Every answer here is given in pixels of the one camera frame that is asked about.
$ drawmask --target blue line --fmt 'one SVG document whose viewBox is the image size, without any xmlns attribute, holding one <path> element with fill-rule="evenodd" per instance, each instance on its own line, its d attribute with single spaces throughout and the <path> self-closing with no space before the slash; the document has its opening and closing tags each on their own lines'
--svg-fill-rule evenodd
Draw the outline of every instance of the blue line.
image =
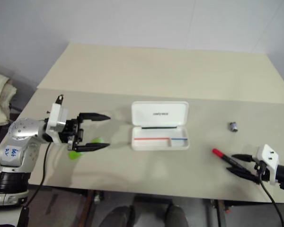
<svg viewBox="0 0 284 227">
<path fill-rule="evenodd" d="M 170 138 L 171 140 L 188 140 L 188 138 Z"/>
</svg>

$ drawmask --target gray shoe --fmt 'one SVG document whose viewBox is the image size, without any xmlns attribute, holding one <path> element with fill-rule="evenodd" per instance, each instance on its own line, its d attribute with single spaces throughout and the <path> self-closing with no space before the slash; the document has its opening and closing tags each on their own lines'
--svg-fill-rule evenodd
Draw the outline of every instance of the gray shoe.
<svg viewBox="0 0 284 227">
<path fill-rule="evenodd" d="M 165 227 L 189 227 L 185 213 L 179 206 L 171 204 L 166 211 Z"/>
<path fill-rule="evenodd" d="M 132 227 L 134 218 L 133 207 L 117 207 L 104 218 L 99 227 Z"/>
</svg>

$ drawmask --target red marker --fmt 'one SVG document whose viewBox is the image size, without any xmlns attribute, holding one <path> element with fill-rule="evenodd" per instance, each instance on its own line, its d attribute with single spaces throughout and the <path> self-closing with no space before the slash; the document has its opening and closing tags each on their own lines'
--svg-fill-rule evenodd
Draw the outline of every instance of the red marker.
<svg viewBox="0 0 284 227">
<path fill-rule="evenodd" d="M 231 159 L 230 157 L 226 156 L 225 154 L 223 154 L 222 152 L 220 152 L 218 149 L 214 148 L 213 149 L 213 153 L 220 157 L 221 159 L 223 159 L 225 162 L 227 162 L 228 164 L 230 164 L 232 167 L 235 168 L 239 168 L 241 170 L 244 170 L 246 172 L 249 172 L 249 170 L 247 170 L 245 167 L 241 166 L 239 163 L 237 163 L 235 160 Z"/>
</svg>

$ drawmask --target green paper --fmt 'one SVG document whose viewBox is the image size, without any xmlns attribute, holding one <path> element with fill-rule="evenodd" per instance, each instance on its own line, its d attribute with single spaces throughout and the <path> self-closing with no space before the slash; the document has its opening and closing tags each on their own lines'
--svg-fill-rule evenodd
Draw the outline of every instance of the green paper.
<svg viewBox="0 0 284 227">
<path fill-rule="evenodd" d="M 91 143 L 103 143 L 103 142 L 104 142 L 104 140 L 101 137 L 95 138 L 91 141 Z M 70 158 L 70 160 L 75 160 L 75 159 L 81 157 L 82 155 L 83 155 L 83 152 L 76 152 L 74 150 L 72 150 L 68 153 L 68 157 Z"/>
</svg>

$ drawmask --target table surface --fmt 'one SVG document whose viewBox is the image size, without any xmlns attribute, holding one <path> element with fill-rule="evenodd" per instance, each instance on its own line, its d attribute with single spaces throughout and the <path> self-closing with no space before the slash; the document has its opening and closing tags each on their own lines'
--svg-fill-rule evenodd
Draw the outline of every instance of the table surface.
<svg viewBox="0 0 284 227">
<path fill-rule="evenodd" d="M 269 202 L 260 186 L 229 173 L 228 166 L 212 154 L 255 154 L 258 146 L 269 144 L 284 165 L 284 104 L 127 96 L 65 90 L 39 89 L 20 117 L 43 119 L 52 102 L 63 93 L 68 119 L 79 112 L 111 116 L 105 122 L 84 124 L 83 142 L 102 137 L 111 146 L 89 152 L 76 160 L 68 158 L 65 145 L 52 145 L 44 184 L 71 188 L 141 192 L 197 198 Z M 182 151 L 133 151 L 130 146 L 131 103 L 133 101 L 187 101 L 190 105 L 186 128 L 190 148 Z M 239 131 L 228 130 L 236 121 Z M 39 184 L 46 145 L 29 180 Z M 253 169 L 250 163 L 243 163 Z M 277 202 L 284 191 L 265 183 Z"/>
<path fill-rule="evenodd" d="M 284 103 L 265 54 L 69 44 L 38 88 Z"/>
</svg>

